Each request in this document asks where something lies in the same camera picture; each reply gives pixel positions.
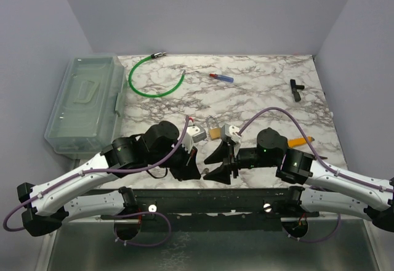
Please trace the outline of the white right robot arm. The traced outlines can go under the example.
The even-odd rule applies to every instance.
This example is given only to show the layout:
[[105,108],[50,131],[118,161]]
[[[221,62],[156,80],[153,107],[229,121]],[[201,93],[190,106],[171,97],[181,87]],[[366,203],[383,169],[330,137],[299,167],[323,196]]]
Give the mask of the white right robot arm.
[[275,176],[292,185],[293,196],[283,201],[287,215],[333,212],[359,217],[381,230],[393,231],[392,180],[363,176],[289,148],[287,138],[270,127],[257,134],[254,148],[242,148],[240,144],[237,127],[223,133],[220,145],[204,161],[219,166],[204,179],[229,185],[241,169],[276,168]]

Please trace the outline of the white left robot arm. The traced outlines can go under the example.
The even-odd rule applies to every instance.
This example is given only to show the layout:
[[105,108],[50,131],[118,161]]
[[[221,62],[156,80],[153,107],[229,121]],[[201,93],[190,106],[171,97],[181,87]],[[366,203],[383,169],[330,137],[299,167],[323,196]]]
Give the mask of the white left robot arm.
[[23,229],[40,237],[64,223],[91,216],[131,218],[138,210],[131,190],[119,188],[103,195],[88,191],[126,175],[159,167],[178,181],[198,180],[196,143],[206,131],[195,123],[179,131],[169,121],[152,125],[143,134],[115,139],[89,161],[41,185],[23,183],[17,187],[24,207]]

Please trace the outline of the brass padlock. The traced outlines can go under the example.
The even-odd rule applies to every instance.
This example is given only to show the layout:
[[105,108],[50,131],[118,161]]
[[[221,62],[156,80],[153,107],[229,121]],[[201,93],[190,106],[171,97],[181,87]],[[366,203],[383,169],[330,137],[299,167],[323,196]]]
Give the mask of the brass padlock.
[[206,118],[206,124],[208,127],[208,133],[211,140],[217,140],[220,138],[221,128],[217,119],[213,116],[208,116]]

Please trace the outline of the green cable lock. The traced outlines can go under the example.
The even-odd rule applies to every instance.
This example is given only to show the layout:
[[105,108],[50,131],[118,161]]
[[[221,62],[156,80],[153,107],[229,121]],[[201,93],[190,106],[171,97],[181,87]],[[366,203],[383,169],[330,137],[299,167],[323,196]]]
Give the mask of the green cable lock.
[[157,52],[135,63],[127,77],[130,89],[137,95],[155,99],[174,93],[185,79],[185,70],[170,74],[165,64],[159,62],[167,55]]

